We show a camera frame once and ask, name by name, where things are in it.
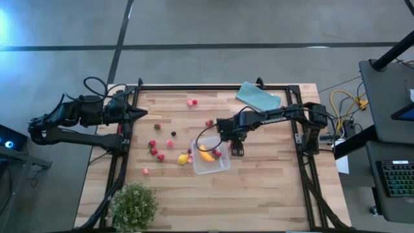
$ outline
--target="potted plant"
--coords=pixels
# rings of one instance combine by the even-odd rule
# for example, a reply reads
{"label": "potted plant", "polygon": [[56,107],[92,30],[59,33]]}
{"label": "potted plant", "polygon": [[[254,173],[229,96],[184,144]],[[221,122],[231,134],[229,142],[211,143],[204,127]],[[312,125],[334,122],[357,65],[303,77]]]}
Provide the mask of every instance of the potted plant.
{"label": "potted plant", "polygon": [[121,232],[146,230],[158,210],[155,192],[137,183],[126,184],[111,198],[109,217]]}

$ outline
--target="device with blue light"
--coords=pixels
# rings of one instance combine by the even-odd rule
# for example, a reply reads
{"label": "device with blue light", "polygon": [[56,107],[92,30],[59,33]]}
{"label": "device with blue light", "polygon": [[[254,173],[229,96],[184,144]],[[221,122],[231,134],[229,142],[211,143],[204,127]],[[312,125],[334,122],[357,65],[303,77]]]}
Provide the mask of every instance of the device with blue light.
{"label": "device with blue light", "polygon": [[0,146],[8,149],[21,151],[27,141],[27,136],[14,131],[6,126],[0,125]]}

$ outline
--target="banana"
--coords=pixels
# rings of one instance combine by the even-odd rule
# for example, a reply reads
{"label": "banana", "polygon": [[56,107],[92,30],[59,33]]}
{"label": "banana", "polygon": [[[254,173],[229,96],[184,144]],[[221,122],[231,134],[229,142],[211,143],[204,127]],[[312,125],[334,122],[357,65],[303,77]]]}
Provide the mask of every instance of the banana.
{"label": "banana", "polygon": [[[200,149],[206,150],[206,147],[204,145],[201,145]],[[207,162],[213,162],[215,160],[208,152],[205,151],[200,151],[200,156],[204,161]]]}

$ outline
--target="concrete floor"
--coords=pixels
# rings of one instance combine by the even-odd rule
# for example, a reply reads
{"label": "concrete floor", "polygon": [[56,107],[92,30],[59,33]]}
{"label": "concrete floor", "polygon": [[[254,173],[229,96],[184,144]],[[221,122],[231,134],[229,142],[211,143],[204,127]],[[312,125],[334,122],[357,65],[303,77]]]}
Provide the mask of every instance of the concrete floor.
{"label": "concrete floor", "polygon": [[[116,45],[126,5],[127,0],[3,0],[0,46]],[[413,20],[401,0],[136,0],[124,44],[390,42],[410,33]],[[241,83],[262,77],[266,83],[316,83],[323,90],[359,76],[360,60],[388,49],[129,50],[121,53],[114,82]],[[50,111],[63,92],[87,93],[87,76],[106,80],[113,56],[111,50],[0,52],[0,124],[27,134],[27,120]],[[413,49],[400,58],[412,57]],[[335,88],[354,93],[360,82]],[[332,90],[320,93],[331,113]],[[354,117],[364,128],[372,124],[369,110]],[[71,229],[91,147],[29,142],[28,148],[53,165],[35,188],[26,184],[5,232]],[[367,211],[373,205],[370,189],[344,186],[344,194],[354,227],[412,232],[410,225]]]}

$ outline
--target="yellow fruit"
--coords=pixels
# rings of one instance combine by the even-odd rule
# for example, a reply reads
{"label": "yellow fruit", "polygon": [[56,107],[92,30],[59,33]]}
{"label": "yellow fruit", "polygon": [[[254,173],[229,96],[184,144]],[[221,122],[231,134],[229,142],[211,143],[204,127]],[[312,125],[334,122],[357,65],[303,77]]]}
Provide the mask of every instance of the yellow fruit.
{"label": "yellow fruit", "polygon": [[[201,145],[200,149],[206,150],[206,147],[204,145]],[[207,162],[213,162],[215,160],[208,152],[205,151],[200,151],[200,156],[204,161]]]}
{"label": "yellow fruit", "polygon": [[184,165],[187,163],[188,155],[182,154],[179,156],[179,159],[177,160],[178,165]]}

